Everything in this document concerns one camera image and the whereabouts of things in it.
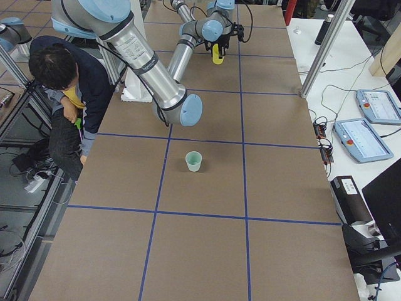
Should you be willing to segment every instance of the black monitor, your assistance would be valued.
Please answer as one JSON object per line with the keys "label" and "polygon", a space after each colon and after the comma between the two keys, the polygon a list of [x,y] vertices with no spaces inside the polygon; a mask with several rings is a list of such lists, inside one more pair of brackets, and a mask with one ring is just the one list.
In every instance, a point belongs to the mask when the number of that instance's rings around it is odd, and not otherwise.
{"label": "black monitor", "polygon": [[[362,194],[387,244],[401,244],[401,159],[367,184]],[[401,250],[395,258],[401,262]]]}

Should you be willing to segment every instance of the black hair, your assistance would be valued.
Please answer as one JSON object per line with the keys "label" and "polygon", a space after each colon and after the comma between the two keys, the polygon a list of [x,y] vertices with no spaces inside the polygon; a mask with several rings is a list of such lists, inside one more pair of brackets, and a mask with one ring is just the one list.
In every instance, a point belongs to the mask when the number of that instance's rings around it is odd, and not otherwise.
{"label": "black hair", "polygon": [[76,61],[62,45],[35,51],[29,58],[29,70],[46,88],[64,90],[76,77]]}

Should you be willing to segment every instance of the man's hand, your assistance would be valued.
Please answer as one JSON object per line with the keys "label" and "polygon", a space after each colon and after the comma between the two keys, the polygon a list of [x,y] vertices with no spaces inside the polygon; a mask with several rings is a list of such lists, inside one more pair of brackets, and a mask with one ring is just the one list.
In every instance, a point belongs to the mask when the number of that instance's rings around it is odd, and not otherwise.
{"label": "man's hand", "polygon": [[78,117],[78,108],[71,103],[68,97],[63,97],[60,102],[64,107],[64,117],[74,124]]}
{"label": "man's hand", "polygon": [[86,158],[87,158],[87,156],[81,155],[81,163],[82,163],[82,165],[85,165]]}

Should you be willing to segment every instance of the white table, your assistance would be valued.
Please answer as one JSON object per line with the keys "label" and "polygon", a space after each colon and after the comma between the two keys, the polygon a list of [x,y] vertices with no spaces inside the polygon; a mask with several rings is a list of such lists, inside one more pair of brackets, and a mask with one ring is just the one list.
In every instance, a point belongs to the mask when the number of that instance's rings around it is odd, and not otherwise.
{"label": "white table", "polygon": [[[314,41],[322,22],[323,20],[317,19],[292,19],[291,24],[287,27],[302,82],[306,78],[305,72],[310,69],[318,52],[319,46],[315,45]],[[321,105],[322,92],[327,85],[336,85],[345,90],[358,90],[374,89],[388,83],[385,78],[371,76],[368,68],[373,62],[373,57],[370,56],[369,49],[356,31],[352,22],[346,21],[321,71],[349,68],[363,61],[365,62],[351,69],[323,72],[318,75],[313,88],[307,96],[309,108],[315,111],[318,117],[325,116],[328,120],[335,119],[335,114]],[[390,91],[398,105],[401,106],[400,101],[394,94],[390,85],[379,90]],[[348,93],[334,87],[328,87],[324,92],[323,103],[336,112],[340,111],[337,120],[363,117],[358,108],[355,94],[355,92]],[[326,136],[333,144],[334,163],[331,165],[329,181],[337,176],[351,175],[358,188],[361,190],[377,175],[401,158],[401,132],[384,138],[385,143],[394,153],[393,158],[384,161],[358,164],[341,145],[336,134],[331,133],[332,128],[333,122],[330,122],[326,129]],[[375,124],[373,128],[380,135],[385,135],[397,130],[399,127]],[[369,285],[368,287],[371,294],[374,295],[374,285]],[[384,283],[381,285],[381,288],[383,290],[378,296],[380,301],[400,300],[401,282]]]}

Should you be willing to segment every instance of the tablet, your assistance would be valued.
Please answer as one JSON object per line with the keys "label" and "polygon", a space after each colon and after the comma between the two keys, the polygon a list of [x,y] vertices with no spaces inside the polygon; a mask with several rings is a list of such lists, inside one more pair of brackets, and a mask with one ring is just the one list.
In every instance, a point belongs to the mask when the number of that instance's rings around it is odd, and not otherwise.
{"label": "tablet", "polygon": [[364,118],[334,123],[341,143],[358,162],[372,162],[392,158],[394,155],[382,138]]}
{"label": "tablet", "polygon": [[357,100],[371,123],[401,125],[401,111],[389,91],[358,90]]}

